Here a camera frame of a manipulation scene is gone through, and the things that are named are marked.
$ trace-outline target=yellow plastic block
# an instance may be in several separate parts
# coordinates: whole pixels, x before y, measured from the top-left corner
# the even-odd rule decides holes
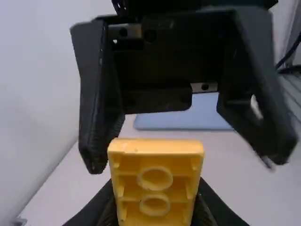
[[[109,164],[120,226],[189,226],[204,158],[196,140],[114,139]]]

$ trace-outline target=black holder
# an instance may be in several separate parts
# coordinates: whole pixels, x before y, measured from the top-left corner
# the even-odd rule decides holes
[[[186,110],[195,83],[218,84],[217,112],[268,166],[268,159],[287,162],[297,136],[278,83],[266,9],[101,16],[73,26],[71,35],[81,78],[79,151],[90,173],[105,168],[125,114]]]

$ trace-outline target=black 3d-printed part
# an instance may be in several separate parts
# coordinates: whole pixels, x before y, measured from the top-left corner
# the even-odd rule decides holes
[[[111,180],[63,226],[118,226]],[[191,226],[249,226],[200,179]]]
[[[132,22],[104,16],[71,29],[81,77],[79,150],[90,173],[106,166],[107,146],[126,113],[186,110],[190,84],[200,82],[218,83],[217,112],[264,162],[287,162],[297,136],[277,80],[267,10],[211,7],[145,16],[135,23],[137,37],[124,31],[110,39],[112,26]]]
[[[79,151],[89,172],[99,174],[125,119],[118,77],[105,22],[75,25],[71,35],[81,81]]]

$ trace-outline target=white wall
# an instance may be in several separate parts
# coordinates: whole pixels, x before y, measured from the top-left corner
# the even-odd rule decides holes
[[[79,75],[69,28],[110,0],[0,1],[0,225],[77,139]]]

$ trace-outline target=round stud hole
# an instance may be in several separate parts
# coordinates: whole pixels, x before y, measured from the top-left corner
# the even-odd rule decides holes
[[[151,217],[164,216],[170,210],[170,201],[164,194],[147,195],[140,201],[139,209]]]
[[[209,85],[204,83],[202,86],[201,86],[202,90],[203,91],[207,91],[209,89]]]
[[[162,191],[173,183],[173,175],[165,167],[151,167],[144,169],[137,178],[138,184],[147,190]]]

